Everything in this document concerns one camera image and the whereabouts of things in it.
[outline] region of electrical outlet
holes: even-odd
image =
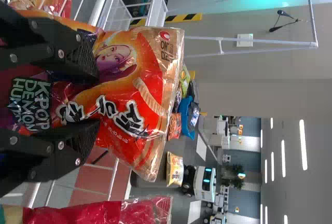
[[[238,38],[240,39],[254,39],[253,34],[238,34]],[[237,47],[252,47],[252,41],[237,41]]]

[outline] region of anime character illustration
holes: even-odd
[[[136,52],[128,45],[103,45],[95,54],[100,81],[116,80],[130,75],[137,67]]]

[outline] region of black and yellow warning stripe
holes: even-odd
[[[203,13],[193,13],[193,14],[182,14],[175,16],[168,16],[165,19],[165,23],[181,23],[189,21],[200,21],[203,19]],[[131,21],[130,27],[137,27],[145,25],[146,19],[135,19]]]
[[[182,15],[166,17],[165,23],[181,23],[181,22],[189,22],[189,21],[200,21],[202,19],[203,19],[203,13],[182,14]]]

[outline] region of red floor tile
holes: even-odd
[[[112,173],[110,170],[82,166],[75,187],[107,194]]]

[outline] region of metal screw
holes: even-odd
[[[47,148],[46,148],[46,152],[47,153],[51,153],[52,152],[52,146],[47,146]]]
[[[30,174],[30,178],[33,179],[36,177],[36,171],[32,171],[31,174]]]
[[[76,158],[76,161],[75,161],[76,166],[79,166],[80,163],[81,163],[81,160],[79,158]]]
[[[60,59],[64,58],[64,52],[63,52],[62,49],[58,50],[58,56],[59,56]]]
[[[51,47],[50,46],[47,46],[47,53],[49,53],[49,54],[51,54],[52,53],[52,49],[51,49]]]
[[[12,63],[16,63],[18,60],[17,55],[15,55],[15,54],[10,54],[9,57],[10,57],[10,60]]]
[[[32,28],[36,29],[38,27],[37,22],[36,21],[32,21],[31,22]]]
[[[17,137],[13,136],[9,139],[11,145],[15,145],[17,143]]]
[[[63,141],[60,141],[59,143],[58,143],[58,149],[59,150],[62,150],[64,148],[64,142]]]

